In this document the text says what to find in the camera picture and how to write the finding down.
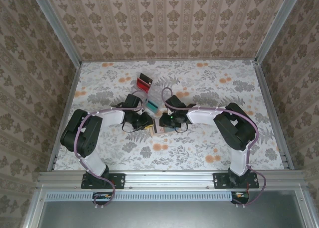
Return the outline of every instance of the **floral tablecloth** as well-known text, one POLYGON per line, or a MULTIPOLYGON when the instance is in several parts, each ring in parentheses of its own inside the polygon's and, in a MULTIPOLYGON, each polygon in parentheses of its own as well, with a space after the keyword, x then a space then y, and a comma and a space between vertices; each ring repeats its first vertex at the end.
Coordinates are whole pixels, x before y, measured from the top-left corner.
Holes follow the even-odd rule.
MULTIPOLYGON (((252 148, 254 169, 283 169, 251 60, 140 61, 83 63, 69 118, 124 101, 142 72, 160 91, 169 86, 187 105, 226 106, 235 102, 254 120, 260 138, 252 148)), ((154 117, 160 117, 161 108, 154 117)), ((110 170, 226 170, 230 147, 216 126, 192 124, 182 134, 151 137, 149 130, 125 133, 120 125, 100 131, 97 151, 110 170)), ((61 146, 55 170, 82 170, 73 153, 61 146)))

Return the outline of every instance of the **black cable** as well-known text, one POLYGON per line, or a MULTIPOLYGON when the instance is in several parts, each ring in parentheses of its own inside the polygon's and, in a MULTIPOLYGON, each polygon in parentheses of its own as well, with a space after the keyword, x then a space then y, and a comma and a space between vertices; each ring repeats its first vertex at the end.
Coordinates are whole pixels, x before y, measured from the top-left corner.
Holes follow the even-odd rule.
POLYGON ((185 130, 185 131, 183 131, 183 132, 178 132, 178 131, 176 130, 176 127, 175 127, 174 129, 175 129, 175 131, 176 131, 177 133, 183 133, 183 132, 186 132, 186 131, 188 130, 188 124, 186 124, 186 130, 185 130))
POLYGON ((122 131, 124 131, 124 132, 128 132, 128 131, 125 131, 123 128, 124 128, 124 125, 125 125, 125 123, 122 125, 122 131))
MULTIPOLYGON (((122 131, 123 132, 128 132, 128 131, 125 131, 123 128, 124 128, 124 125, 125 125, 125 123, 122 125, 122 131)), ((137 130, 139 130, 141 127, 143 127, 143 126, 139 126, 137 129, 135 129, 134 131, 129 131, 129 132, 136 132, 137 130)))

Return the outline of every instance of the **beige damask wallpaper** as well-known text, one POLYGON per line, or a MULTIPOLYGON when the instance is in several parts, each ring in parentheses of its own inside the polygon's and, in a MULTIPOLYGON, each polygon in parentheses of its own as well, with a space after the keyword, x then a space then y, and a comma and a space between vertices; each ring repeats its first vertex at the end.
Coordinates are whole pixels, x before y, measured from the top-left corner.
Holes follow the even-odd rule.
POLYGON ((50 0, 84 61, 254 57, 283 0, 50 0))
POLYGON ((298 0, 262 63, 294 165, 319 208, 319 0, 298 0))
POLYGON ((75 68, 35 0, 0 0, 0 227, 25 216, 75 68))

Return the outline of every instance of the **black robot arm segment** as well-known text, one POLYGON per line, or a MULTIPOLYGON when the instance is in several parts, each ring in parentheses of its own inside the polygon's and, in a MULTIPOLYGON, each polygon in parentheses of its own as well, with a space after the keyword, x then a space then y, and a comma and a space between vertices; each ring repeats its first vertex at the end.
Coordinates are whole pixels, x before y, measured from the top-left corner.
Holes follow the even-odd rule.
MULTIPOLYGON (((189 104, 186 106, 179 100, 176 95, 173 95, 166 103, 177 108, 191 108, 196 104, 189 104)), ((159 119, 159 125, 161 127, 179 128, 183 123, 191 124, 187 117, 188 110, 175 110, 167 107, 167 113, 163 113, 159 119)))
MULTIPOLYGON (((141 99, 137 96, 129 94, 123 103, 118 104, 116 107, 118 108, 136 108, 139 103, 142 103, 141 99)), ((128 122, 132 125, 134 131, 147 129, 150 126, 153 126, 153 119, 147 113, 142 111, 142 109, 138 111, 134 110, 126 110, 124 119, 123 119, 123 126, 128 122)))
MULTIPOLYGON (((78 131, 78 127, 87 114, 88 113, 84 110, 76 110, 61 136, 61 144, 70 152, 74 151, 75 135, 78 131)), ((77 152, 81 157, 89 156, 94 151, 99 137, 101 124, 102 118, 98 116, 90 116, 86 120, 83 126, 85 131, 80 132, 77 142, 77 152)))
MULTIPOLYGON (((230 103, 225 107, 225 109, 240 113, 241 115, 249 118, 248 115, 235 103, 230 103)), ((235 150, 244 151, 247 144, 254 140, 256 136, 254 127, 242 117, 234 114, 222 112, 214 118, 214 122, 226 143, 235 150)))

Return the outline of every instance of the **wire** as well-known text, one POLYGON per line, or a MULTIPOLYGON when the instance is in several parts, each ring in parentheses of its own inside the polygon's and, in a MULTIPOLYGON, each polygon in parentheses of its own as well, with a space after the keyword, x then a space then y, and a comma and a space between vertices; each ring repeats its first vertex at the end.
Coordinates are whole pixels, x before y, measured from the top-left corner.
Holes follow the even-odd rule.
POLYGON ((123 128, 124 128, 124 125, 125 125, 125 123, 122 125, 122 131, 124 131, 124 132, 135 132, 137 129, 135 129, 135 130, 133 130, 133 131, 125 131, 123 128))
POLYGON ((105 195, 104 195, 104 194, 95 194, 93 203, 94 203, 94 205, 95 205, 96 207, 98 206, 98 204, 96 204, 96 199, 97 199, 98 197, 102 197, 102 196, 105 196, 105 195))
POLYGON ((238 204, 242 205, 242 203, 239 200, 236 200, 233 198, 233 201, 237 202, 238 204))
POLYGON ((177 133, 183 133, 183 132, 186 132, 186 131, 188 130, 188 124, 186 124, 186 130, 185 130, 185 131, 183 131, 183 132, 178 132, 178 131, 176 130, 176 127, 175 127, 174 129, 175 129, 175 131, 176 131, 177 133))
POLYGON ((249 184, 247 183, 247 190, 246 192, 248 193, 248 197, 249 197, 249 184))
MULTIPOLYGON (((146 94, 146 102, 145 102, 145 104, 147 104, 147 102, 149 101, 148 95, 147 95, 147 93, 146 93, 145 91, 142 91, 142 90, 141 90, 141 92, 143 92, 143 93, 146 94)), ((92 116, 92 115, 99 114, 99 113, 106 113, 106 112, 110 112, 110 111, 139 110, 139 109, 142 109, 142 108, 143 108, 143 105, 140 106, 140 107, 136 107, 136 108, 110 108, 110 109, 104 109, 104 110, 100 110, 100 111, 88 113, 88 114, 84 117, 84 119, 82 120, 82 122, 80 123, 80 126, 78 127, 78 131, 76 132, 75 139, 74 139, 74 145, 73 145, 74 155, 76 156, 76 158, 79 159, 80 164, 84 167, 84 169, 85 169, 89 174, 91 174, 93 177, 95 177, 95 178, 97 178, 97 179, 106 181, 106 182, 109 183, 109 184, 111 185, 111 187, 112 187, 112 195, 111 195, 109 201, 104 204, 105 206, 108 205, 108 204, 113 200, 113 198, 114 198, 114 196, 115 196, 115 186, 114 186, 114 184, 113 184, 110 180, 108 180, 108 179, 106 179, 106 178, 104 178, 104 177, 101 177, 101 176, 98 176, 98 175, 94 174, 94 173, 83 163, 82 157, 77 153, 77 143, 78 143, 78 139, 79 139, 79 136, 80 136, 81 129, 83 128, 83 126, 84 126, 86 120, 87 120, 90 116, 92 116)))
POLYGON ((188 110, 188 111, 189 111, 189 110, 213 110, 213 111, 222 111, 222 112, 227 112, 227 113, 230 113, 230 114, 237 115, 237 116, 239 116, 239 117, 245 119, 247 122, 249 122, 249 123, 252 125, 252 127, 253 127, 253 128, 255 129, 255 131, 256 131, 256 137, 255 137, 255 139, 254 139, 254 140, 248 145, 248 147, 247 147, 246 166, 248 167, 248 169, 249 169, 250 171, 255 172, 256 174, 260 175, 260 176, 264 179, 264 185, 263 185, 263 187, 262 187, 260 193, 258 194, 258 196, 257 196, 254 200, 252 200, 251 202, 246 203, 245 206, 254 203, 254 202, 260 197, 260 195, 264 192, 264 190, 265 190, 265 188, 266 188, 266 183, 267 183, 265 176, 264 176, 263 174, 261 174, 260 172, 257 172, 257 171, 255 171, 255 170, 253 170, 253 169, 251 168, 251 166, 249 165, 249 157, 250 157, 251 147, 252 147, 252 146, 257 142, 257 140, 259 139, 259 131, 258 131, 258 128, 257 128, 257 126, 255 125, 255 123, 254 123, 250 118, 248 118, 248 117, 246 117, 246 116, 244 116, 244 115, 242 115, 242 114, 240 114, 240 113, 238 113, 238 112, 231 111, 231 110, 227 110, 227 109, 223 109, 223 108, 217 108, 217 107, 215 107, 215 108, 205 108, 205 107, 178 108, 178 107, 171 106, 171 105, 169 105, 169 104, 166 102, 166 100, 165 100, 165 98, 164 98, 164 91, 165 91, 165 90, 169 90, 171 96, 173 95, 173 91, 172 91, 172 89, 171 89, 170 87, 165 87, 165 88, 163 88, 162 91, 161 91, 161 99, 163 100, 164 104, 165 104, 167 107, 171 108, 171 109, 175 109, 175 110, 188 110))

